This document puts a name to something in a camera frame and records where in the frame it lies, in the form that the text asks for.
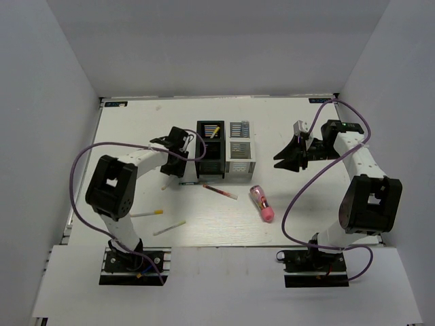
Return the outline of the black pen holder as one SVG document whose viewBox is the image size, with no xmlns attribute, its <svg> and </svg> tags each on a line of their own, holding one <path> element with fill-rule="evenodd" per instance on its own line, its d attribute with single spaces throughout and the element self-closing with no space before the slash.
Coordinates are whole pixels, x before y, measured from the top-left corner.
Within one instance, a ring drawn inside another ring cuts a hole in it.
<svg viewBox="0 0 435 326">
<path fill-rule="evenodd" d="M 212 132 L 220 127 L 217 135 L 210 139 Z M 203 157 L 195 162 L 196 176 L 198 179 L 211 180 L 225 177 L 226 139 L 225 123 L 223 120 L 200 120 L 196 123 L 196 132 L 205 142 L 196 138 L 195 158 Z"/>
</svg>

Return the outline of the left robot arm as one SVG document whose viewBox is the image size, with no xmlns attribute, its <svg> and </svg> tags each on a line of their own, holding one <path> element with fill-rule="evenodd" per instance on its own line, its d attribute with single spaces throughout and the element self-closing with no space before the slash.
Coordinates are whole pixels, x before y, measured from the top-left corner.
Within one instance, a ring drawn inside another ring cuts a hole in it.
<svg viewBox="0 0 435 326">
<path fill-rule="evenodd" d="M 97 163 L 85 201 L 114 236 L 110 246 L 122 252 L 120 263 L 127 270 L 138 270 L 144 257 L 142 241 L 130 216 L 137 179 L 156 168 L 169 177 L 182 177 L 188 158 L 188 138 L 188 132 L 172 127 L 167 136 L 151 140 L 155 144 L 153 149 L 138 149 L 120 157 L 104 155 Z"/>
</svg>

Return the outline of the clear blue glue bottle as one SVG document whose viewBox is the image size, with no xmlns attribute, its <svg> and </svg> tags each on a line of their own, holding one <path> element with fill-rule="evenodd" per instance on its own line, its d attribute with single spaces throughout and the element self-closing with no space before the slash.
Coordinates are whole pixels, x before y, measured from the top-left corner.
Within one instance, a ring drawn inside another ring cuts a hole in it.
<svg viewBox="0 0 435 326">
<path fill-rule="evenodd" d="M 250 137 L 250 124 L 249 121 L 243 120 L 241 122 L 241 137 L 249 138 Z"/>
</svg>

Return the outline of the red pen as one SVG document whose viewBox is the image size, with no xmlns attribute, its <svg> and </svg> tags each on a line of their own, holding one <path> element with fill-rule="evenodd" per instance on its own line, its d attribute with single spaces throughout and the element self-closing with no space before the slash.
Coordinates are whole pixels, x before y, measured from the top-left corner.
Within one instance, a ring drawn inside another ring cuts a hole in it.
<svg viewBox="0 0 435 326">
<path fill-rule="evenodd" d="M 238 200 L 238 196 L 237 195 L 231 194 L 230 192 L 225 192 L 224 190 L 212 187 L 210 185 L 204 184 L 203 188 L 208 189 L 210 191 L 213 191 L 213 192 L 215 192 L 217 194 L 223 195 L 225 197 L 232 198 L 233 200 Z"/>
</svg>

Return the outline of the white marker green cap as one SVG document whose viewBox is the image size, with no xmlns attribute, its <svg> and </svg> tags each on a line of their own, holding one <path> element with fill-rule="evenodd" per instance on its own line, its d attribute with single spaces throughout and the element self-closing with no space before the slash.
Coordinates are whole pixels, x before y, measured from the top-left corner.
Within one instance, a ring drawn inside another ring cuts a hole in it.
<svg viewBox="0 0 435 326">
<path fill-rule="evenodd" d="M 169 226 L 169 227 L 167 227 L 167 228 L 165 228 L 163 230 L 159 230 L 157 232 L 153 232 L 153 236 L 158 236 L 158 235 L 164 234 L 165 232 L 171 231 L 171 230 L 173 230 L 175 228 L 178 228 L 178 227 L 180 227 L 180 226 L 182 226 L 184 224 L 186 224 L 186 220 L 180 221 L 179 223 L 171 225 L 171 226 Z"/>
</svg>

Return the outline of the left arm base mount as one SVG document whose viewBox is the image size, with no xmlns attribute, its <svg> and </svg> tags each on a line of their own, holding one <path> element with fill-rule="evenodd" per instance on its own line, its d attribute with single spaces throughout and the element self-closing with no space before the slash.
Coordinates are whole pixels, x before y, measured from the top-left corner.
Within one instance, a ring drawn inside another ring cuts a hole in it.
<svg viewBox="0 0 435 326">
<path fill-rule="evenodd" d="M 161 282 L 156 270 L 145 258 L 130 253 L 116 253 L 106 247 L 99 285 L 161 287 L 169 276 L 171 251 L 171 247 L 143 247 L 143 254 L 156 265 L 163 280 Z"/>
</svg>

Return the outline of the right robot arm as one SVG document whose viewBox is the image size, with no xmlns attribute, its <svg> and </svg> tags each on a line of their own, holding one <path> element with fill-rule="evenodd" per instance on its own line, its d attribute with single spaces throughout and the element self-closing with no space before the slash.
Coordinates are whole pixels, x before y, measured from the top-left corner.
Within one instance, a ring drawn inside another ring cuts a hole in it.
<svg viewBox="0 0 435 326">
<path fill-rule="evenodd" d="M 394 226 L 402 183 L 379 168 L 365 146 L 367 134 L 357 123 L 328 120 L 321 127 L 321 138 L 312 136 L 307 123 L 294 124 L 294 136 L 273 159 L 275 168 L 299 172 L 311 161 L 342 162 L 350 184 L 338 210 L 338 219 L 313 237 L 307 253 L 308 265 L 324 270 L 338 253 L 367 236 L 390 232 Z"/>
</svg>

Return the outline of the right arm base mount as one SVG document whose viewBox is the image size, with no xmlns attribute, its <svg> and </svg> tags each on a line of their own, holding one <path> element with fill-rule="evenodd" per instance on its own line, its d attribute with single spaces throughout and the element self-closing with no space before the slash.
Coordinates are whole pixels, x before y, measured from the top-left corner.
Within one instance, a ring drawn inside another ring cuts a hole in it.
<svg viewBox="0 0 435 326">
<path fill-rule="evenodd" d="M 324 253 L 314 248 L 281 250 L 276 260 L 283 264 L 285 287 L 348 287 L 349 279 L 342 253 Z"/>
</svg>

